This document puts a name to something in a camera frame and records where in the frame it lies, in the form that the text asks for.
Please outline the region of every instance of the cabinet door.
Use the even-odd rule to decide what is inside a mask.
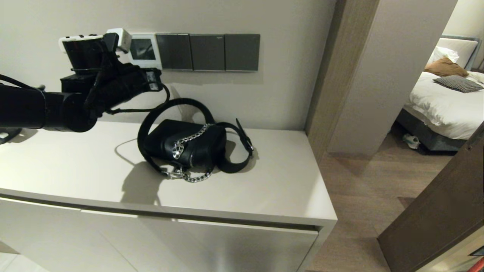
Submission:
[[[316,231],[83,210],[139,272],[295,272]]]
[[[0,198],[0,240],[49,272],[135,272],[79,209]]]

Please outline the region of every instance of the cabinet top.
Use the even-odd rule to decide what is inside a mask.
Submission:
[[[302,131],[247,129],[256,152],[246,169],[188,183],[150,168],[136,146],[138,128],[100,121],[85,133],[24,130],[24,141],[0,145],[0,196],[316,226],[337,220]],[[238,137],[227,139],[231,161],[244,160]]]

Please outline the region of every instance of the black leather bag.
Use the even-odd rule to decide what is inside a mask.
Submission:
[[[206,124],[164,120],[148,134],[156,118],[168,108],[177,105],[197,107],[203,113]],[[158,172],[169,178],[182,178],[189,182],[198,182],[208,178],[216,166],[226,173],[235,173],[247,166],[254,148],[238,120],[237,125],[225,122],[215,123],[207,107],[196,100],[173,99],[148,114],[138,132],[138,148],[145,160]],[[225,157],[226,128],[233,129],[239,135],[243,146],[249,152],[249,156],[242,163],[234,164]],[[165,161],[174,166],[176,170],[163,171],[163,168],[159,167],[153,158]],[[191,178],[187,172],[193,167],[204,168],[206,173],[201,177]]]

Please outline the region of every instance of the gray switch plate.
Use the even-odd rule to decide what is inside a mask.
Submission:
[[[259,46],[260,34],[225,34],[225,69],[257,71]]]
[[[190,34],[193,70],[225,71],[224,36]]]
[[[193,70],[188,34],[157,34],[163,69]]]

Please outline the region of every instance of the silver chain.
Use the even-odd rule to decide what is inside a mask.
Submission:
[[[200,137],[205,131],[207,131],[208,127],[210,127],[211,125],[213,124],[205,124],[203,125],[202,129],[200,129],[200,131],[198,131],[197,133],[176,141],[173,145],[173,158],[179,159],[183,151],[185,150],[185,146],[183,144]],[[176,168],[172,172],[166,172],[166,174],[171,179],[184,179],[187,182],[196,183],[208,179],[212,175],[212,170],[208,171],[202,176],[195,178],[190,177],[190,173],[188,171],[183,171],[180,168]]]
[[[213,124],[205,124],[199,132],[176,141],[173,145],[173,158],[178,160],[181,157],[183,151],[185,150],[185,146],[183,144],[200,137],[205,131],[207,131],[208,127],[210,127],[211,125]]]

